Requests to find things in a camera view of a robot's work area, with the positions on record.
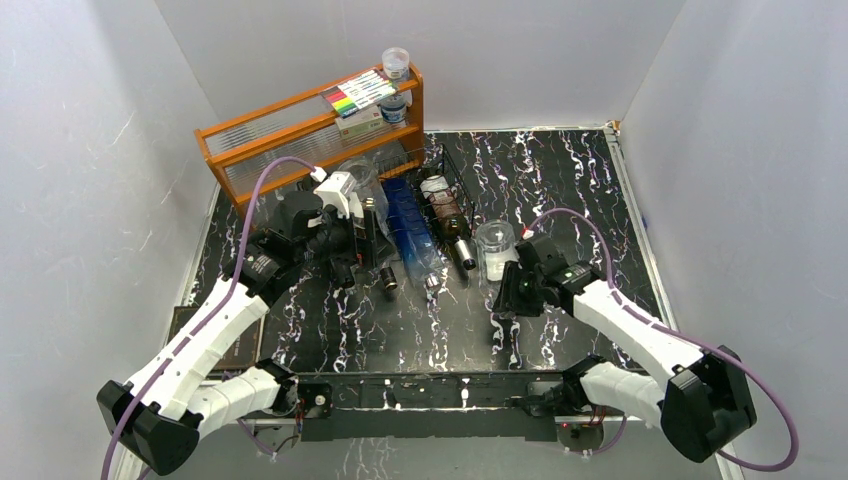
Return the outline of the clear whisky bottle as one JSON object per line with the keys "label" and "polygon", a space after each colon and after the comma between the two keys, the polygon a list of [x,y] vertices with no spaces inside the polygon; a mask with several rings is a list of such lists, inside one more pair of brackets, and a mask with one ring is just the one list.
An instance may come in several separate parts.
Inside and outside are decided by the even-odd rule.
{"label": "clear whisky bottle", "polygon": [[391,293],[397,289],[398,280],[391,265],[381,266],[378,270],[378,275],[383,285],[383,289],[387,293]]}

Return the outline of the blue glass bottle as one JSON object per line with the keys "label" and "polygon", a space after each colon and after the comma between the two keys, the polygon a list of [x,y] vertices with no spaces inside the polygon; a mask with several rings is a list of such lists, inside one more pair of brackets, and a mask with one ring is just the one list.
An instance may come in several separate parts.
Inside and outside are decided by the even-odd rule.
{"label": "blue glass bottle", "polygon": [[434,298],[442,286],[444,263],[414,191],[401,177],[384,180],[382,187],[388,200],[388,226],[406,273],[427,297]]}

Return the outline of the small clear bottle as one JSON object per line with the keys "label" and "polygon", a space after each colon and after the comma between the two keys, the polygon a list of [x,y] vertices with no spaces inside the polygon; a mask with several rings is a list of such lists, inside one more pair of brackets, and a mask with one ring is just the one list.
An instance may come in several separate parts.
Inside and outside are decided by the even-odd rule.
{"label": "small clear bottle", "polygon": [[504,220],[487,221],[477,228],[475,242],[485,280],[489,283],[500,282],[506,263],[518,260],[513,227]]}

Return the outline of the olive green wine bottle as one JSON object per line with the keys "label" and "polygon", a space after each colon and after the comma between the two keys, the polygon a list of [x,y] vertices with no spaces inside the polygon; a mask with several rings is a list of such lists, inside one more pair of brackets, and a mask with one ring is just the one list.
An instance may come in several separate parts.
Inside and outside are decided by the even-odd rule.
{"label": "olive green wine bottle", "polygon": [[455,194],[444,175],[432,175],[420,183],[424,198],[430,203],[445,241],[453,248],[461,266],[471,271],[477,261],[469,243],[470,226]]}

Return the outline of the dark green wine bottle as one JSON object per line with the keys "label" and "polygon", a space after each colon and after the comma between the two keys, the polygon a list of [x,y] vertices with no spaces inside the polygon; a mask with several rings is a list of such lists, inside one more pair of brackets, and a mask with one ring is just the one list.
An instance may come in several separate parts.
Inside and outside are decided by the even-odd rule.
{"label": "dark green wine bottle", "polygon": [[358,261],[349,255],[335,256],[330,260],[334,282],[341,288],[350,289],[356,285],[355,272]]}

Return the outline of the clear bottle white cap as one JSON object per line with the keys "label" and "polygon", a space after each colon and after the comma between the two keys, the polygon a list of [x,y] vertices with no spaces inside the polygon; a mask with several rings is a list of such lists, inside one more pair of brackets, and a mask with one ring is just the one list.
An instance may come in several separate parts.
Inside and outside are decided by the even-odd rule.
{"label": "clear bottle white cap", "polygon": [[338,170],[352,174],[355,180],[354,190],[361,201],[366,198],[373,200],[380,228],[387,233],[389,205],[374,161],[365,156],[354,156],[341,163]]}

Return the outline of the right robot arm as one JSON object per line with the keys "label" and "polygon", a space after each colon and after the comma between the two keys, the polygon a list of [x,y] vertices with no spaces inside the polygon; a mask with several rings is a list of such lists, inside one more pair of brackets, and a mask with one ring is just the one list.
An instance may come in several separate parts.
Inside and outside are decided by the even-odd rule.
{"label": "right robot arm", "polygon": [[626,299],[585,261],[570,263],[546,235],[521,240],[505,263],[493,310],[538,317],[563,309],[622,348],[643,368],[635,373],[589,355],[559,381],[533,387],[513,406],[532,416],[590,413],[612,407],[659,427],[685,458],[701,463],[752,428],[757,413],[738,356],[663,332],[663,325]]}

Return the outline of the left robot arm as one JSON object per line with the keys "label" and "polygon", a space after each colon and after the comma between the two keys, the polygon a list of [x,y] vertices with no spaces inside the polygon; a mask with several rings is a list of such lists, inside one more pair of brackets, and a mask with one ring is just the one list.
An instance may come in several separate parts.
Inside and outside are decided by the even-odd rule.
{"label": "left robot arm", "polygon": [[203,383],[241,334],[299,282],[304,269],[323,266],[336,287],[351,288],[354,268],[380,267],[394,252],[386,216],[371,198],[289,193],[270,221],[248,229],[238,256],[169,343],[129,380],[110,380],[100,389],[96,400],[110,443],[121,444],[165,476],[180,468],[204,437],[235,420],[261,411],[301,412],[305,402],[297,374],[271,358],[216,386]]}

